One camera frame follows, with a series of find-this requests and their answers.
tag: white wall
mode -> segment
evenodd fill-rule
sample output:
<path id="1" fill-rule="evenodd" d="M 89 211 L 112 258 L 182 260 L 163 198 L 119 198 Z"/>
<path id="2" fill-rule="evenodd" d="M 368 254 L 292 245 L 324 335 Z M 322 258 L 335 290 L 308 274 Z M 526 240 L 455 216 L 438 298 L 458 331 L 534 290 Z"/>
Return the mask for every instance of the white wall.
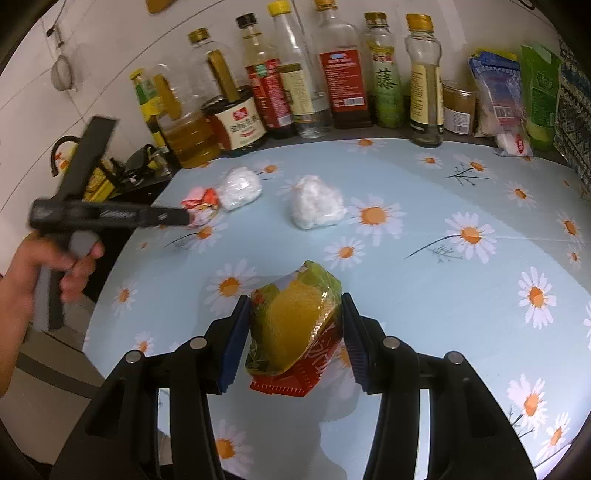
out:
<path id="1" fill-rule="evenodd" d="M 142 122 L 129 73 L 152 66 L 161 56 L 189 52 L 187 33 L 207 27 L 215 40 L 240 52 L 235 17 L 254 12 L 270 37 L 270 0 L 177 0 L 150 15 L 144 0 L 67 0 L 60 25 L 76 76 L 77 92 L 57 92 L 49 69 L 56 58 L 45 36 L 61 0 L 33 26 L 0 76 L 0 273 L 5 272 L 27 234 L 27 212 L 38 196 L 51 195 L 49 152 L 64 134 L 79 134 L 96 114 L 121 119 L 109 154 L 127 159 L 151 141 Z M 317 22 L 313 0 L 291 0 L 308 35 Z M 338 0 L 344 19 L 363 26 L 365 11 L 385 11 L 396 35 L 403 82 L 410 61 L 404 49 L 404 15 L 427 13 L 443 45 L 444 78 L 467 75 L 466 58 L 477 46 L 518 51 L 540 41 L 557 51 L 558 35 L 539 12 L 518 0 Z"/>

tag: yellow bottle cap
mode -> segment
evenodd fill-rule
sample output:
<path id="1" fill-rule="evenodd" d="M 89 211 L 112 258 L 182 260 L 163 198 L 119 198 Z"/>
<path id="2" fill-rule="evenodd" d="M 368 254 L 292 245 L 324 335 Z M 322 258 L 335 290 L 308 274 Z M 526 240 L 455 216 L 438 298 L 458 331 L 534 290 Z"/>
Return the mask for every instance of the yellow bottle cap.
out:
<path id="1" fill-rule="evenodd" d="M 192 31 L 187 36 L 189 37 L 189 42 L 191 42 L 191 45 L 193 45 L 194 43 L 209 38 L 209 32 L 207 31 L 207 28 L 198 28 L 197 30 Z"/>
<path id="2" fill-rule="evenodd" d="M 407 14 L 407 24 L 409 30 L 433 31 L 433 22 L 429 15 Z"/>
<path id="3" fill-rule="evenodd" d="M 267 10 L 269 10 L 270 16 L 276 17 L 277 15 L 291 13 L 291 5 L 286 0 L 277 0 L 277 2 L 267 5 Z"/>
<path id="4" fill-rule="evenodd" d="M 365 24 L 368 27 L 387 27 L 388 16 L 384 12 L 366 12 Z"/>
<path id="5" fill-rule="evenodd" d="M 133 72 L 131 72 L 131 73 L 129 74 L 129 79 L 130 79 L 130 80 L 133 80 L 134 78 L 136 78 L 136 77 L 138 77 L 138 76 L 140 76 L 140 75 L 142 75 L 142 74 L 144 74 L 144 69 L 137 69 L 137 70 L 134 70 Z"/>
<path id="6" fill-rule="evenodd" d="M 316 3 L 316 9 L 319 12 L 322 10 L 330 10 L 331 8 L 337 8 L 336 0 L 314 0 Z"/>

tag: green package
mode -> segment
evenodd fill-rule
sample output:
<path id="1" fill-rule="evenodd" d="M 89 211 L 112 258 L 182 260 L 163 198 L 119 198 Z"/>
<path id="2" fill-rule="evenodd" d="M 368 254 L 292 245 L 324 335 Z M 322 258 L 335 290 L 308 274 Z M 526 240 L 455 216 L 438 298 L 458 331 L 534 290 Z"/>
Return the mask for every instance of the green package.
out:
<path id="1" fill-rule="evenodd" d="M 549 150 L 554 139 L 560 59 L 542 45 L 521 46 L 521 78 L 531 145 Z"/>

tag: table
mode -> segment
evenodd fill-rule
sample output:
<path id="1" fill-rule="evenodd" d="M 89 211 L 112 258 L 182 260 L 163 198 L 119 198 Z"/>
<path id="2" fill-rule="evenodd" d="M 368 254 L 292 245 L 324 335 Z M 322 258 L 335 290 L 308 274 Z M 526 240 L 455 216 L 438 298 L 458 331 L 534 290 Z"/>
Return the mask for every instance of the table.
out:
<path id="1" fill-rule="evenodd" d="M 125 246 L 85 342 L 101 374 L 132 348 L 155 355 L 204 334 L 241 293 L 314 260 L 387 335 L 421 353 L 462 352 L 532 464 L 543 469 L 564 453 L 589 414 L 591 388 L 591 195 L 572 170 L 455 142 L 435 150 L 393 139 L 315 142 L 181 171 L 156 203 L 178 206 L 239 165 L 260 174 L 258 200 L 182 240 L 191 232 L 154 228 Z M 291 223 L 291 187 L 306 174 L 342 191 L 346 220 L 312 231 Z M 228 278 L 233 287 L 221 288 Z M 240 367 L 228 393 L 210 398 L 225 469 L 253 480 L 363 477 L 380 398 L 355 384 L 346 351 L 304 398 L 249 383 Z M 160 399 L 168 433 L 165 392 Z M 422 395 L 416 478 L 427 458 Z"/>

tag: beige label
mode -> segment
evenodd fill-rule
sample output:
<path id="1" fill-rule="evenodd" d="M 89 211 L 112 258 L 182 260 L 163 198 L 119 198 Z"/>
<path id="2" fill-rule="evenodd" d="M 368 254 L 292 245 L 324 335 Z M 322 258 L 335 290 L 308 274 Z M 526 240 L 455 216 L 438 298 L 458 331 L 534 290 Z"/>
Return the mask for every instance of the beige label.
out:
<path id="1" fill-rule="evenodd" d="M 416 123 L 427 125 L 429 123 L 429 108 L 427 72 L 424 65 L 413 64 L 410 75 L 410 119 Z M 441 112 L 441 122 L 443 123 L 443 111 Z"/>
<path id="2" fill-rule="evenodd" d="M 443 85 L 441 84 L 439 67 L 435 68 L 435 77 L 437 79 L 437 124 L 443 125 Z"/>
<path id="3" fill-rule="evenodd" d="M 230 110 L 217 113 L 216 117 L 228 133 L 230 149 L 227 150 L 245 147 L 267 133 L 252 98 Z"/>
<path id="4" fill-rule="evenodd" d="M 286 72 L 281 74 L 281 81 L 285 89 L 287 101 L 290 104 L 291 113 L 294 115 L 313 115 L 314 106 L 312 97 L 306 83 L 306 76 L 303 70 Z"/>

